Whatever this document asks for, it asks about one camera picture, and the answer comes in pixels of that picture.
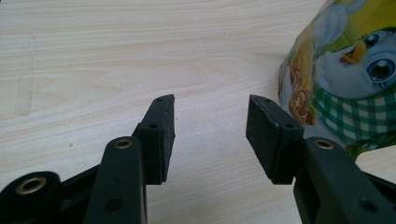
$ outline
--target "wooden table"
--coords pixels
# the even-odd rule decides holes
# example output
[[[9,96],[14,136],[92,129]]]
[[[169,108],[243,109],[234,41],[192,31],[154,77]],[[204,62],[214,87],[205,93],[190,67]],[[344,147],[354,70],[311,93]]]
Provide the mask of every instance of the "wooden table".
[[[3,0],[0,189],[34,171],[65,180],[173,93],[168,181],[149,223],[301,223],[246,137],[248,97],[276,100],[278,68],[324,1]],[[358,164],[396,181],[394,148]]]

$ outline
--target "cartoon print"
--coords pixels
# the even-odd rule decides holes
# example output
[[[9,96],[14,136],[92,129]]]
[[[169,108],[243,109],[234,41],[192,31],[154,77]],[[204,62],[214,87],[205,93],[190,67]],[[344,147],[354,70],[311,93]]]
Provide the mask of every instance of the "cartoon print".
[[[396,144],[395,10],[390,0],[333,1],[297,37],[279,102],[305,137],[330,138],[354,159]]]

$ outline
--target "green checkered pattern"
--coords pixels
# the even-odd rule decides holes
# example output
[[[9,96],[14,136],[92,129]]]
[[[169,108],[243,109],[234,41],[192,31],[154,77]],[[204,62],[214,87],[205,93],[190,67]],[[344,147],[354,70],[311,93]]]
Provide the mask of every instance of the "green checkered pattern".
[[[383,141],[396,136],[396,85],[358,100],[315,87],[312,105],[329,130],[348,145],[376,149],[386,147]]]

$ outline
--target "cartoon character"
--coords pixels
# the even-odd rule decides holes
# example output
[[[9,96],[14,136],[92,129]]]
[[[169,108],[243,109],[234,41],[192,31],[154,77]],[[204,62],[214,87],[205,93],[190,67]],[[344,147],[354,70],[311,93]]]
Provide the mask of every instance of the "cartoon character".
[[[384,18],[368,16],[383,6]],[[330,138],[353,158],[396,144],[395,9],[389,0],[339,0],[298,36],[281,67],[279,102],[305,137]]]

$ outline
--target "colorful packaging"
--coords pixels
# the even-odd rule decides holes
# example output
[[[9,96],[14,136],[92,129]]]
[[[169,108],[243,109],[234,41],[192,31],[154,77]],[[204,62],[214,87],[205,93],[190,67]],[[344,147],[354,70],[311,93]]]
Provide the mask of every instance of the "colorful packaging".
[[[279,74],[279,102],[305,127],[362,152],[396,144],[396,1],[328,1]]]

